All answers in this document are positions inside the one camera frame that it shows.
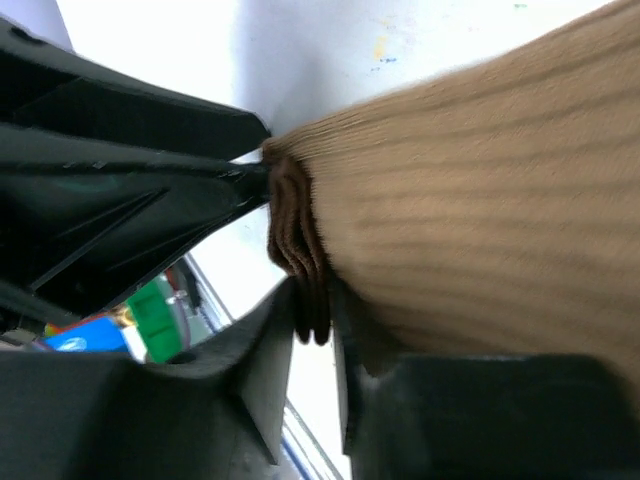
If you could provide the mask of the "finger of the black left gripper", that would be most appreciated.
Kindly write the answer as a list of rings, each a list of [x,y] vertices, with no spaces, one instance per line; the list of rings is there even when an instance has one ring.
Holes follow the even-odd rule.
[[[261,205],[267,170],[1,128],[1,306],[36,320],[111,307]]]
[[[114,144],[234,160],[270,133],[258,116],[145,83],[1,21],[1,119]]]

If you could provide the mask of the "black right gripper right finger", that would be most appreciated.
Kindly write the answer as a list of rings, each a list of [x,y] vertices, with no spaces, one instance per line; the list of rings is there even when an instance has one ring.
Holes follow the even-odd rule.
[[[635,479],[639,422],[583,355],[410,353],[331,286],[344,453],[356,479]]]

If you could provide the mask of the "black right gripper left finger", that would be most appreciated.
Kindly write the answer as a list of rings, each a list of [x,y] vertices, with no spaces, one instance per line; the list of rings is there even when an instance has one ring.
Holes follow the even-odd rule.
[[[278,466],[294,280],[166,364],[1,355],[5,479],[269,479]]]

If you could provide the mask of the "brown ribbed sock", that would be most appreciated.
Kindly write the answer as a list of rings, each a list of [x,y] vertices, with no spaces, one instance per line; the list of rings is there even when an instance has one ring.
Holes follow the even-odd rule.
[[[338,276],[405,345],[567,352],[639,385],[639,5],[262,148],[271,260],[329,337]]]

